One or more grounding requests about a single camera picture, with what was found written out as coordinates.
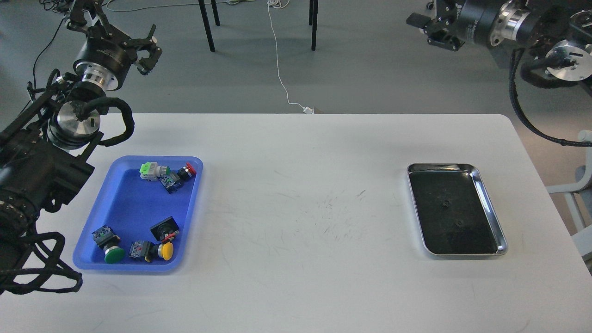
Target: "yellow push button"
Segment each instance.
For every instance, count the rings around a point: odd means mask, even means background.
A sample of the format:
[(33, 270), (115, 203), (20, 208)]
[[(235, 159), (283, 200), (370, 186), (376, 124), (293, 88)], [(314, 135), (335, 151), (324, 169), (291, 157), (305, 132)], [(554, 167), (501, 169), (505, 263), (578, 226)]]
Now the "yellow push button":
[(161, 258), (170, 260), (173, 257), (173, 243), (168, 242), (160, 246)]

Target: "chair leg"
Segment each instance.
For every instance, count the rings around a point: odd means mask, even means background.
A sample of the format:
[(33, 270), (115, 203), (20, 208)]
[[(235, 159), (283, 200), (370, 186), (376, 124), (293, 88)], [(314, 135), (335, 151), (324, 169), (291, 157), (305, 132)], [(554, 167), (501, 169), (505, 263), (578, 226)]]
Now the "chair leg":
[(208, 44), (210, 45), (210, 51), (215, 52), (214, 40), (212, 39), (212, 31), (210, 30), (210, 21), (208, 20), (208, 13), (205, 11), (204, 0), (198, 0), (200, 3), (201, 18), (204, 20), (205, 35), (208, 37)]
[(313, 42), (310, 47), (311, 50), (317, 49), (317, 16), (318, 16), (318, 0), (311, 0), (313, 2)]
[(313, 1), (308, 3), (308, 25), (313, 25)]
[(214, 12), (214, 22), (216, 23), (216, 27), (219, 27), (220, 19), (218, 18), (218, 5), (216, 5), (215, 0), (212, 0), (212, 11)]

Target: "green push button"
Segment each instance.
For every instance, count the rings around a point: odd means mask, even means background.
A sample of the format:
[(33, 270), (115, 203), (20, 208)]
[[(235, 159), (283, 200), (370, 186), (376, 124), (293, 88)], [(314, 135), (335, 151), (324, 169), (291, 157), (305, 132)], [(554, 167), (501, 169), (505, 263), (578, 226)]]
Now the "green push button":
[(105, 262), (107, 264), (115, 264), (120, 262), (125, 257), (126, 252), (119, 246), (114, 246), (105, 251)]

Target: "black wire bundle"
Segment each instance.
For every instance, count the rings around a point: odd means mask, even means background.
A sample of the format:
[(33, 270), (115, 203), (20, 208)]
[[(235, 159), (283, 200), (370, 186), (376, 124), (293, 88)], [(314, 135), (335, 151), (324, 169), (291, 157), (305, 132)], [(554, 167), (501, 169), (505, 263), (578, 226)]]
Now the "black wire bundle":
[(520, 63), (520, 59), (522, 58), (524, 51), (524, 49), (514, 50), (510, 59), (510, 102), (514, 108), (516, 116), (518, 116), (518, 119), (520, 119), (526, 128), (543, 139), (559, 143), (562, 146), (592, 147), (592, 142), (570, 141), (544, 134), (528, 120), (524, 114), (524, 111), (522, 110), (522, 107), (520, 106), (520, 103), (518, 102), (518, 92), (516, 91), (516, 72), (518, 71), (518, 64)]
[[(45, 245), (45, 241), (56, 241), (53, 249), (49, 249)], [(77, 292), (82, 286), (82, 274), (73, 270), (65, 262), (60, 259), (62, 250), (66, 240), (61, 233), (46, 232), (37, 233), (35, 223), (32, 223), (27, 231), (27, 235), (17, 239), (3, 239), (9, 243), (16, 244), (24, 248), (24, 253), (35, 253), (44, 264), (43, 268), (19, 268), (13, 270), (0, 270), (0, 277), (10, 277), (14, 279), (16, 276), (38, 274), (36, 278), (29, 283), (2, 283), (0, 284), (0, 293), (8, 291), (13, 294), (27, 294), (33, 291), (51, 292), (51, 293), (70, 293)], [(49, 289), (42, 288), (41, 285), (45, 283), (52, 275), (63, 276), (75, 281), (73, 287)]]
[(70, 11), (70, 4), (73, 0), (39, 0), (46, 11), (53, 11), (57, 14), (64, 14)]

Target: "metal tray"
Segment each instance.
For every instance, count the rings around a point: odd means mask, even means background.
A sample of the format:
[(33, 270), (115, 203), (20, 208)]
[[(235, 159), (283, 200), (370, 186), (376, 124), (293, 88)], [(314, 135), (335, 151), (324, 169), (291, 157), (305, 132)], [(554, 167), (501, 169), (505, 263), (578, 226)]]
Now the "metal tray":
[(407, 174), (423, 245), (431, 254), (453, 259), (506, 253), (506, 238), (474, 166), (411, 164)]

